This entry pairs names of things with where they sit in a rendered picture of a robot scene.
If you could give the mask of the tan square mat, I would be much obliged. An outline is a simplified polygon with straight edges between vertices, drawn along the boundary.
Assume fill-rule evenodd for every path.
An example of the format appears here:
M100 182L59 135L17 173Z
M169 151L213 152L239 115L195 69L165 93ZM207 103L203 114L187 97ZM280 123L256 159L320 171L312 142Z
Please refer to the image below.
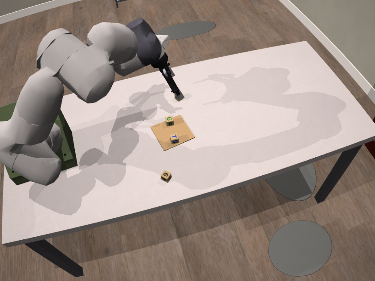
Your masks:
M173 117L173 121L174 125L172 126L167 126L166 121L151 126L153 133L155 134L164 151L195 138L181 115ZM175 133L178 134L179 143L172 144L170 134Z

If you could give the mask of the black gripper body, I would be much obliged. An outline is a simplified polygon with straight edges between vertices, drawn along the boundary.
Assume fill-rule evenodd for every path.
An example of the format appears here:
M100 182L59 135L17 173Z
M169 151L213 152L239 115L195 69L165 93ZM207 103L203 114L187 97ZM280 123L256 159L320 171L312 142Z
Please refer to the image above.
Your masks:
M168 71L168 69L166 67L167 61L168 61L168 56L164 52L164 55L157 62L152 63L151 66L154 67L154 68L160 68L162 72L163 72L163 69Z

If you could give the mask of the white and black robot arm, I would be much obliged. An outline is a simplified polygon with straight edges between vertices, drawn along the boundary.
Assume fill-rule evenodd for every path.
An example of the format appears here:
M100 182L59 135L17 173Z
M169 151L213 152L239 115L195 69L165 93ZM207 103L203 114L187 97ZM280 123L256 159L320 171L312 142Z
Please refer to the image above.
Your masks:
M143 18L127 26L94 25L86 44L63 28L50 31L38 47L40 70L21 90L11 119L0 122L0 163L31 182L54 183L61 173L55 153L63 138L54 122L63 84L84 102L95 103L110 91L115 72L126 76L158 61L169 40L155 35Z

